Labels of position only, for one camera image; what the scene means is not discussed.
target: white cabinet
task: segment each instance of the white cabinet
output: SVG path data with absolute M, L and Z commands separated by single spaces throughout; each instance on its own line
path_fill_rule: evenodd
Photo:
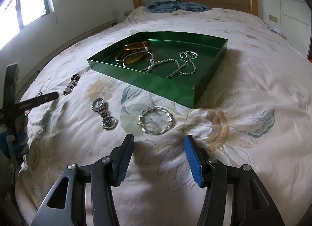
M 282 37 L 307 57 L 311 40 L 311 11 L 304 0 L 280 0 Z

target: silver watch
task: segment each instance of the silver watch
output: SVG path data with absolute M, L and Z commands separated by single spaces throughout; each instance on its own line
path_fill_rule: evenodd
M 112 129 L 116 126 L 117 120 L 109 116 L 105 109 L 105 101 L 102 98 L 97 98 L 92 103 L 92 110 L 98 112 L 102 117 L 102 126 L 104 129 Z

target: bangle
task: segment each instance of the bangle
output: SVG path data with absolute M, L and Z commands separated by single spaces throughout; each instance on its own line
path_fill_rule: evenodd
M 138 57 L 138 59 L 137 60 L 135 60 L 135 61 L 133 61 L 133 62 L 136 62 L 136 61 L 138 61 L 139 59 L 141 59 L 143 56 L 144 56 L 144 53 L 148 53 L 148 54 L 150 54 L 151 55 L 151 59 L 150 59 L 150 61 L 151 60 L 154 60 L 154 55 L 151 53 L 151 52 L 147 52 L 147 51 L 138 51 L 138 52 L 134 52 L 134 53 L 131 53 L 131 54 L 128 54 L 123 60 L 122 60 L 122 65 L 124 66 L 124 67 L 126 67 L 126 65 L 127 64 L 130 64 L 130 63 L 125 63 L 125 60 L 127 59 L 127 58 L 129 58 L 130 56 L 132 56 L 133 54 L 139 54 L 139 53 L 143 53 L 143 55 L 140 57 Z M 146 67 L 146 68 L 143 68 L 143 69 L 139 69 L 138 71 L 145 71 L 145 70 L 147 70 L 148 69 L 148 67 Z
M 124 58 L 131 53 L 135 53 L 137 50 L 122 50 L 120 53 L 118 53 L 115 57 L 115 62 L 122 65 L 122 61 Z
M 169 123 L 168 123 L 168 125 L 163 129 L 163 130 L 160 130 L 160 131 L 151 131 L 151 130 L 148 130 L 147 128 L 146 128 L 146 126 L 144 127 L 142 124 L 142 117 L 143 117 L 143 115 L 145 115 L 146 113 L 148 113 L 148 112 L 151 112 L 151 111 L 153 111 L 153 110 L 159 110 L 159 111 L 163 111 L 163 112 L 165 112 L 167 115 L 168 115 L 168 118 L 169 118 Z M 172 115 L 171 115 L 171 113 L 169 113 L 169 111 L 168 110 L 166 110 L 165 108 L 161 108 L 161 107 L 149 107 L 149 108 L 147 108 L 146 110 L 144 110 L 141 114 L 140 114 L 140 116 L 138 117 L 138 121 L 137 121 L 137 124 L 142 128 L 142 130 L 143 130 L 143 132 L 145 132 L 145 133 L 147 133 L 147 134 L 150 134 L 150 135 L 161 135 L 161 134 L 163 134 L 164 132 L 166 132 L 168 129 L 169 129 L 169 127 L 171 126 L 171 123 L 172 123 Z
M 124 50 L 149 48 L 150 45 L 151 43 L 149 41 L 140 41 L 140 42 L 135 42 L 135 43 L 124 45 Z
M 184 52 L 180 53 L 180 57 L 182 59 L 195 60 L 198 57 L 198 54 L 196 52 L 192 52 L 192 51 L 184 51 Z

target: amber bangle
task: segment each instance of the amber bangle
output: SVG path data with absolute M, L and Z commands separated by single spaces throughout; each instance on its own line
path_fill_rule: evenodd
M 151 60 L 154 60 L 154 55 L 153 55 L 151 52 L 141 51 L 141 52 L 135 52 L 135 53 L 132 53 L 132 54 L 128 54 L 128 55 L 123 59 L 122 65 L 126 68 L 125 60 L 126 60 L 128 57 L 132 56 L 133 54 L 137 54 L 137 53 L 147 53 L 147 54 L 150 54 L 150 55 L 151 55 L 151 59 L 150 59 L 149 61 L 151 62 Z M 147 70 L 148 67 L 143 68 L 143 69 L 139 69 L 138 71 L 145 71 L 145 70 Z
M 118 53 L 115 57 L 115 62 L 122 65 L 122 61 L 124 58 L 131 53 L 135 53 L 137 50 L 122 50 L 120 53 Z
M 140 42 L 135 42 L 135 43 L 124 45 L 124 50 L 148 48 L 150 45 L 151 43 L 149 41 L 140 41 Z

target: watch face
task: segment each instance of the watch face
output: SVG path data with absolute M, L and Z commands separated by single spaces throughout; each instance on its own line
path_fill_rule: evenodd
M 104 105 L 104 100 L 102 98 L 96 99 L 92 104 L 92 109 L 97 110 Z

